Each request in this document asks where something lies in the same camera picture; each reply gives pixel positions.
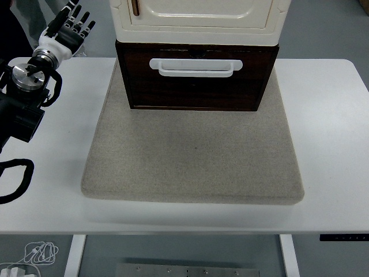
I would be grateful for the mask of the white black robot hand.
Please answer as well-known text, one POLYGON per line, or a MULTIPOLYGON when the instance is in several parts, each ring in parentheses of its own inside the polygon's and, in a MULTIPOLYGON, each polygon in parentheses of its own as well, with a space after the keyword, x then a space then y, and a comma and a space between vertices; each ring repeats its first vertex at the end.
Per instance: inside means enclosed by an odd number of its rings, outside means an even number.
POLYGON ((71 58, 81 48, 95 21, 87 23, 90 13, 79 13, 78 1, 69 1, 48 24, 39 38, 37 51, 52 54, 58 62, 71 58))

